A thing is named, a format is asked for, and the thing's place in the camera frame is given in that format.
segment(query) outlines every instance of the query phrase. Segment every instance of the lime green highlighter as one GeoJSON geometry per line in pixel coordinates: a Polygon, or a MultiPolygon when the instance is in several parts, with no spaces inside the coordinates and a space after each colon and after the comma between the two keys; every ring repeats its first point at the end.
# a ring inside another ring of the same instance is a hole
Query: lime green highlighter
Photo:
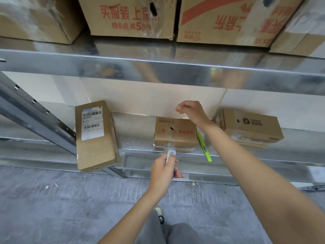
{"type": "Polygon", "coordinates": [[[196,131],[196,134],[197,134],[199,143],[200,143],[200,145],[202,147],[202,151],[204,152],[204,154],[206,156],[206,159],[208,160],[208,162],[212,162],[210,153],[208,152],[208,149],[206,149],[206,146],[205,146],[205,143],[203,141],[203,138],[202,138],[202,136],[201,136],[201,134],[200,134],[200,132],[198,130],[196,131]]]}

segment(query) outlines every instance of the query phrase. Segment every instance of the concrete floor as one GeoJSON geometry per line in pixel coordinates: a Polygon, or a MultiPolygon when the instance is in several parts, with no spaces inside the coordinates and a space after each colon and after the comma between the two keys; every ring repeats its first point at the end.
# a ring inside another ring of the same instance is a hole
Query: concrete floor
{"type": "MultiPolygon", "coordinates": [[[[0,167],[1,243],[96,243],[142,196],[147,179],[0,167]]],[[[325,192],[306,193],[325,207],[325,192]]],[[[189,223],[203,243],[270,240],[240,187],[172,181],[165,220],[189,223]]]]}

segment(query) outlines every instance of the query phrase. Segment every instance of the sneaker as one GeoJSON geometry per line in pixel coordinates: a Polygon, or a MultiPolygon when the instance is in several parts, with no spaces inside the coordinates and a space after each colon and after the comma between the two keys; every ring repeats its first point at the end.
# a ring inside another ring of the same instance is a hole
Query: sneaker
{"type": "Polygon", "coordinates": [[[162,209],[162,206],[161,205],[156,205],[154,207],[154,209],[158,213],[158,218],[159,218],[160,224],[164,224],[165,223],[165,219],[164,219],[164,211],[162,209]]]}

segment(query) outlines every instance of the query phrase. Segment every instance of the leg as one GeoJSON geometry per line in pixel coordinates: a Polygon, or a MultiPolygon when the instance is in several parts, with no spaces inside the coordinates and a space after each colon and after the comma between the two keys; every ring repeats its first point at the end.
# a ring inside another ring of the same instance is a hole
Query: leg
{"type": "Polygon", "coordinates": [[[136,238],[135,244],[166,244],[156,210],[152,210],[136,238]]]}
{"type": "Polygon", "coordinates": [[[187,223],[164,225],[164,236],[168,244],[201,244],[197,232],[187,223]]]}

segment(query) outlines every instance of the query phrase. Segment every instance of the person's left hand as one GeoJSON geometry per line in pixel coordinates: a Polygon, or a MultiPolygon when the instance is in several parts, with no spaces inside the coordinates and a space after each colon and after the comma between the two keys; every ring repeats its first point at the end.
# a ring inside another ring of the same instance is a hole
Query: person's left hand
{"type": "Polygon", "coordinates": [[[168,190],[172,177],[184,178],[184,175],[175,166],[178,162],[175,155],[169,156],[166,163],[167,153],[155,160],[151,167],[151,178],[148,192],[151,192],[160,201],[168,190]]]}

